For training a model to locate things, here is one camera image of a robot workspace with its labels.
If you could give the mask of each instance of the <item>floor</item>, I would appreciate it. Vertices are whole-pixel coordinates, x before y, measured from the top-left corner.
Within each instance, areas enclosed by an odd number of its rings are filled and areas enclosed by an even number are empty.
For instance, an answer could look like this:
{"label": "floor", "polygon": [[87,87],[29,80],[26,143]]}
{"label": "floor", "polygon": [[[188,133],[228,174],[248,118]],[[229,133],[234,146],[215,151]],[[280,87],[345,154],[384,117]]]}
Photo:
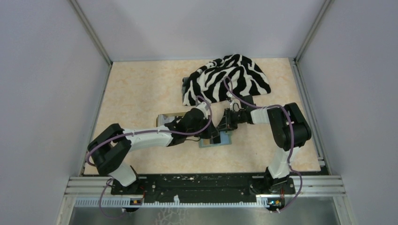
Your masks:
{"label": "floor", "polygon": [[[284,105],[296,102],[303,107],[289,60],[253,59],[267,76],[271,93],[254,96],[257,105]],[[163,113],[186,112],[182,105],[182,78],[210,60],[164,60],[115,62],[113,64],[94,137],[112,123],[122,128],[153,128]],[[215,126],[228,102],[212,104]],[[236,173],[261,172],[271,163],[277,145],[269,125],[239,124],[232,145],[199,148],[186,141],[172,147],[153,147],[131,152],[125,162],[137,173]],[[319,163],[310,140],[297,153],[292,167],[299,171],[319,171]],[[85,174],[96,174],[86,165]]]}

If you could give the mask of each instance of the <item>beige tabletop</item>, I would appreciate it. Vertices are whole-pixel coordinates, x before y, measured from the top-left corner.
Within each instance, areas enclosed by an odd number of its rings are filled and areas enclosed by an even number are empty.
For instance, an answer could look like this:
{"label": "beige tabletop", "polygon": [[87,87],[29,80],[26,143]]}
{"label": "beige tabletop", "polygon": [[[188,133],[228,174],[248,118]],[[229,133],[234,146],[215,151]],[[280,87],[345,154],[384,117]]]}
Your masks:
{"label": "beige tabletop", "polygon": [[[303,112],[299,93],[287,58],[253,59],[267,76],[271,93],[254,96],[258,106],[296,102]],[[112,123],[122,128],[153,128],[159,114],[186,112],[182,105],[182,78],[210,60],[115,62],[113,64],[94,137]],[[213,103],[213,123],[220,122],[228,102]],[[125,162],[137,173],[237,173],[263,172],[271,163],[277,145],[269,125],[239,124],[232,144],[199,148],[186,141],[172,147],[151,147],[131,152]],[[310,140],[297,153],[294,169],[319,171],[314,144]],[[86,164],[85,174],[96,174]]]}

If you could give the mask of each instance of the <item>metal frame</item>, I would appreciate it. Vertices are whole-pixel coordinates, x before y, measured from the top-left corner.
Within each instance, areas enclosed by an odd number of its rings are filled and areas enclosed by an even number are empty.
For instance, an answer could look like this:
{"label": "metal frame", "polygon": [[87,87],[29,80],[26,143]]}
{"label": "metal frame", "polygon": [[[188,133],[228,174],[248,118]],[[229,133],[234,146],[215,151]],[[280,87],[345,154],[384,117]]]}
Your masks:
{"label": "metal frame", "polygon": [[[91,38],[92,42],[96,46],[100,55],[104,58],[104,60],[109,65],[108,75],[106,77],[106,81],[103,86],[103,93],[98,104],[96,118],[92,124],[92,133],[89,137],[89,142],[92,139],[96,122],[98,119],[100,107],[102,104],[102,99],[104,97],[105,88],[107,85],[107,80],[109,78],[109,74],[112,68],[112,60],[110,59],[108,53],[106,52],[104,46],[102,45],[100,39],[95,33],[93,27],[91,26],[89,20],[84,15],[80,5],[77,0],[68,0],[73,10],[76,12],[77,17],[79,18],[81,24],[85,28],[87,34]],[[312,104],[307,92],[307,88],[305,85],[305,81],[302,77],[302,73],[300,70],[299,62],[302,59],[304,53],[306,52],[308,46],[310,45],[312,39],[314,38],[325,13],[330,9],[330,6],[334,0],[325,0],[324,4],[319,11],[307,37],[305,38],[297,56],[295,58],[289,58],[292,72],[294,75],[294,79],[296,85],[299,90],[300,98],[304,107],[304,111],[306,113],[309,125],[313,129],[313,140],[315,143],[315,148],[317,149],[318,160],[320,166],[325,166],[329,172],[332,174],[330,169],[330,164],[328,158],[324,152],[324,144],[322,138],[319,134],[319,128],[317,124],[317,120],[315,117],[314,110],[312,108]],[[84,171],[84,165],[80,168],[80,175]],[[299,178],[297,176],[291,176],[293,178],[294,185],[299,185]],[[57,218],[57,225],[68,225],[70,218],[72,216],[73,208],[76,207],[93,207],[98,205],[98,199],[100,197],[101,192],[105,187],[106,181],[109,177],[71,177],[69,179],[68,185],[66,187],[64,197],[62,200],[60,213]],[[141,195],[111,195],[111,189],[107,189],[104,194],[104,198],[102,204],[104,207],[120,207],[125,204],[127,207],[127,202],[130,199],[140,199]],[[144,203],[142,207],[264,207],[267,198],[271,197],[279,197],[279,195],[256,195],[257,202],[253,203],[208,203],[208,204],[198,204],[198,203],[180,203],[178,199],[175,199],[174,202],[170,203]],[[299,197],[333,197],[336,212],[339,217],[340,223],[345,224],[356,224],[351,205],[348,201],[345,188],[343,185],[343,181],[339,175],[315,175],[315,176],[303,176],[303,189],[302,193]]]}

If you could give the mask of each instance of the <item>black and white blanket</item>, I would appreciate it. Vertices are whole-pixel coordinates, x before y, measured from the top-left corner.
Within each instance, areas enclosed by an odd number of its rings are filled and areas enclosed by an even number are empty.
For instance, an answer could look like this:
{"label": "black and white blanket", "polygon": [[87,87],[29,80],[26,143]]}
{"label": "black and white blanket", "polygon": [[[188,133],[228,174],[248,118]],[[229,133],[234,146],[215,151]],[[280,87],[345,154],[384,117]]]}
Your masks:
{"label": "black and white blanket", "polygon": [[227,89],[222,82],[228,76],[233,92],[238,97],[264,95],[271,92],[262,70],[248,57],[228,55],[202,66],[183,80],[183,105],[195,105],[195,96],[203,96],[210,102],[227,99]]}

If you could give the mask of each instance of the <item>white wall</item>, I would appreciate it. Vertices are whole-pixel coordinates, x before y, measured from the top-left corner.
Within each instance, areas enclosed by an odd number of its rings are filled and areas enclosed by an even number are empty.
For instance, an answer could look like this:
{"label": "white wall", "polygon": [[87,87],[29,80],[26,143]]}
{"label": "white wall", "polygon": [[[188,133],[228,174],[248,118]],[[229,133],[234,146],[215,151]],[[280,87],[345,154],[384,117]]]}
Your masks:
{"label": "white wall", "polygon": [[0,1],[0,224],[54,224],[107,65],[66,0]]}
{"label": "white wall", "polygon": [[360,225],[398,224],[398,1],[336,0],[301,62]]}
{"label": "white wall", "polygon": [[324,0],[78,0],[113,61],[293,57]]}

